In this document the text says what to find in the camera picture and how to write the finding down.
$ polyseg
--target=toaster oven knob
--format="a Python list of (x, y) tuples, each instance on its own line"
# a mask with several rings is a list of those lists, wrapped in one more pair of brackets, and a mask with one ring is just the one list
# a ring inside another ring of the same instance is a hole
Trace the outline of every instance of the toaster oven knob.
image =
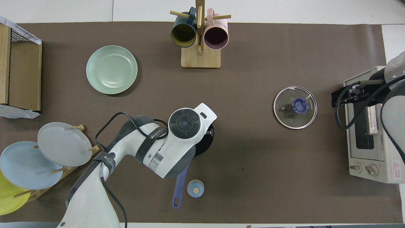
[(356, 172), (360, 173), (362, 171), (361, 164), (356, 162), (354, 166), (349, 167), (351, 170), (355, 170)]
[(371, 166), (366, 166), (365, 167), (367, 170), (367, 173), (369, 173), (371, 176), (377, 176), (378, 175), (378, 167), (376, 165), (371, 165)]

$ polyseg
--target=light blue plate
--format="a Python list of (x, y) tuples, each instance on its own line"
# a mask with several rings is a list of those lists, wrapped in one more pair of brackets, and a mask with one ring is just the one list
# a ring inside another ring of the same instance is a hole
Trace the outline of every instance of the light blue plate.
[(95, 51), (86, 66), (86, 75), (93, 88), (105, 94), (127, 90), (135, 81), (138, 65), (127, 49), (110, 45)]
[(56, 184), (63, 172), (50, 174), (62, 166), (46, 159), (41, 151), (33, 149), (36, 142), (16, 142), (4, 149), (0, 156), (0, 168), (12, 184), (24, 189), (44, 189)]
[(187, 185), (187, 192), (193, 198), (198, 198), (204, 193), (204, 184), (200, 180), (192, 180)]

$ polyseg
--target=green plate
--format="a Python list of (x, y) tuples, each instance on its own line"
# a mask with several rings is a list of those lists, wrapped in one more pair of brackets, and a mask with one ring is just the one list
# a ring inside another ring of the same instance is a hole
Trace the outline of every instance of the green plate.
[(105, 94), (117, 94), (127, 90), (135, 81), (138, 65), (127, 49), (110, 45), (90, 56), (86, 74), (93, 88)]

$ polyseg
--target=white cloth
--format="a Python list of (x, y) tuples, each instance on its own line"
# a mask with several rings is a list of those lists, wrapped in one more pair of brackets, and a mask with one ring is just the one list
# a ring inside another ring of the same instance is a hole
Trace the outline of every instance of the white cloth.
[(0, 116), (9, 119), (16, 119), (16, 118), (34, 119), (35, 117), (39, 116), (39, 113), (33, 112), (32, 110), (24, 110), (21, 108), (15, 108), (7, 105), (0, 105)]
[(16, 33), (20, 34), (22, 37), (26, 38), (27, 40), (30, 40), (36, 44), (42, 44), (42, 40), (40, 40), (38, 37), (32, 35), (27, 30), (21, 28), (16, 23), (10, 21), (9, 19), (7, 19), (1, 15), (0, 15), (0, 23), (5, 24), (8, 27), (12, 28)]

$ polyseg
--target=black strap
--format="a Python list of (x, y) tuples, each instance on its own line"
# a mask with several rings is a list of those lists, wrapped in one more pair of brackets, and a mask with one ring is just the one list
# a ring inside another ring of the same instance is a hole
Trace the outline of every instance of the black strap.
[(115, 160), (112, 158), (112, 156), (109, 153), (107, 153), (105, 151), (99, 152), (97, 154), (97, 156), (93, 159), (93, 161), (100, 161), (100, 162), (104, 163), (109, 170), (109, 176), (111, 176), (111, 174), (115, 170)]
[(166, 131), (163, 129), (163, 127), (157, 127), (155, 130), (153, 130), (142, 142), (141, 146), (135, 154), (135, 159), (143, 164), (142, 161), (146, 153), (152, 147), (153, 143), (155, 143), (155, 141), (159, 138), (159, 136), (161, 136), (165, 132)]
[(69, 205), (70, 200), (72, 199), (73, 195), (77, 191), (77, 189), (81, 186), (81, 184), (87, 179), (87, 177), (93, 172), (93, 170), (103, 162), (109, 169), (109, 176), (115, 170), (115, 161), (110, 156), (110, 154), (101, 151), (97, 154), (97, 156), (93, 159), (93, 162), (90, 166), (86, 169), (86, 171), (79, 177), (76, 183), (73, 185), (72, 189), (70, 190), (68, 197), (66, 198), (66, 207)]

